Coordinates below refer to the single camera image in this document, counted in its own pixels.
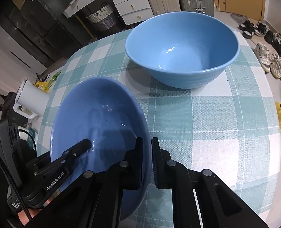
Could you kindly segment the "person's left hand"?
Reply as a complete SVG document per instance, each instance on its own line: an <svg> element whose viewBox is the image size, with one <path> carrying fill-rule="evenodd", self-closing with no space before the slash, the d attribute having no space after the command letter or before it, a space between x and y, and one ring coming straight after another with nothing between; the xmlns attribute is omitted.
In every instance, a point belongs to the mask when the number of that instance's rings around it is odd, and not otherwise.
<svg viewBox="0 0 281 228"><path fill-rule="evenodd" d="M32 218L34 218L39 212L38 209L28 209L28 211ZM22 225L26 225L30 221L30 219L27 217L27 214L24 211L19 212L18 217Z"/></svg>

